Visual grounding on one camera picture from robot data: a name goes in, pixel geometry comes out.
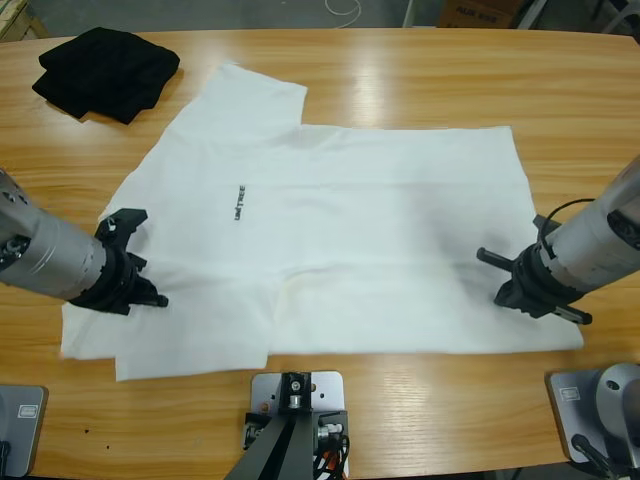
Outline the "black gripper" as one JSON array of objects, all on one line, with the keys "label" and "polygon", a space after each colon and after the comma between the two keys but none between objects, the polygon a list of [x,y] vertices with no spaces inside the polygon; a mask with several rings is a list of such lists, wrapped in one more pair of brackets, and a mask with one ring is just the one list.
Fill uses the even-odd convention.
[{"label": "black gripper", "polygon": [[478,260],[511,274],[511,279],[499,288],[494,303],[534,319],[554,314],[574,324],[589,324],[589,313],[571,307],[584,293],[556,280],[543,264],[541,251],[540,244],[533,244],[510,260],[484,247],[477,250]]},{"label": "black gripper", "polygon": [[165,308],[169,299],[140,275],[147,265],[143,258],[120,247],[106,246],[106,262],[93,286],[69,300],[72,305],[104,313],[127,316],[132,305]]}]

